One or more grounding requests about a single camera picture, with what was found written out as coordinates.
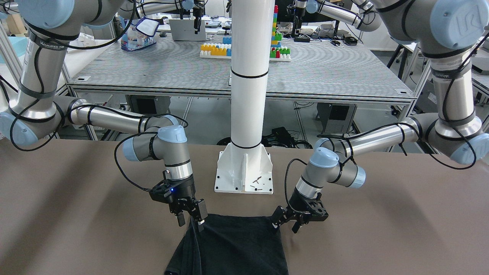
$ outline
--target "table leg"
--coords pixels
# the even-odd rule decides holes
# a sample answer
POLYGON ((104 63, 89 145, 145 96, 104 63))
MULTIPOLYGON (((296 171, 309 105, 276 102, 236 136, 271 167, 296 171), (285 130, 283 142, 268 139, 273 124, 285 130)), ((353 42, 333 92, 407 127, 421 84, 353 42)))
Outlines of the table leg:
POLYGON ((389 60, 389 63, 387 63, 387 67, 390 69, 394 61, 396 60, 397 56, 399 55, 400 50, 402 49, 401 45, 398 45, 396 48, 396 51, 394 51, 394 54, 391 57, 391 60, 389 60))
POLYGON ((420 48, 418 47, 418 45, 416 45, 416 49, 414 49, 414 52, 413 54, 411 55, 411 58, 409 58, 409 63, 407 64, 407 67, 406 67, 406 70, 407 70, 407 73, 405 73, 403 76, 402 76, 402 81, 403 82, 406 82, 406 79, 407 77, 411 74, 411 71, 413 69, 413 66, 414 64, 416 63, 416 60, 418 58, 418 54, 420 52, 420 48))
POLYGON ((406 66, 406 61, 407 61, 407 49, 404 49, 404 51, 402 52, 402 59, 400 61, 399 74, 398 74, 399 79, 402 79, 402 75, 404 74, 404 67, 406 66))

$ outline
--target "computer monitor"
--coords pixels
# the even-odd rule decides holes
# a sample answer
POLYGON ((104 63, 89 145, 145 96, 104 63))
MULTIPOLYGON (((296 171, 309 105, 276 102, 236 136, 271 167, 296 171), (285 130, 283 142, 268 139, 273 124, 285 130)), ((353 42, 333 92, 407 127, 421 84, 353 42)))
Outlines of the computer monitor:
MULTIPOLYGON (((293 0, 275 0, 275 5, 278 6, 277 22, 293 22, 294 16, 287 13, 287 6, 293 4, 293 0)), ((334 4, 343 3, 344 8, 350 10, 352 8, 353 2, 351 0, 342 0, 334 2, 334 4)), ((314 22, 327 22, 335 21, 335 19, 319 14, 319 13, 309 13, 302 17, 302 23, 314 23, 314 22)))

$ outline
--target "black towel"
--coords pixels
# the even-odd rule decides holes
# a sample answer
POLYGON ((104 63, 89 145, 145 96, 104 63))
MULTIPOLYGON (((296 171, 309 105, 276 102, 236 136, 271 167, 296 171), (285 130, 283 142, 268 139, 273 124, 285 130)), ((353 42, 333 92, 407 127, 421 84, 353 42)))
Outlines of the black towel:
POLYGON ((269 217, 209 214, 204 230, 192 221, 165 275, 286 275, 280 231, 269 217))

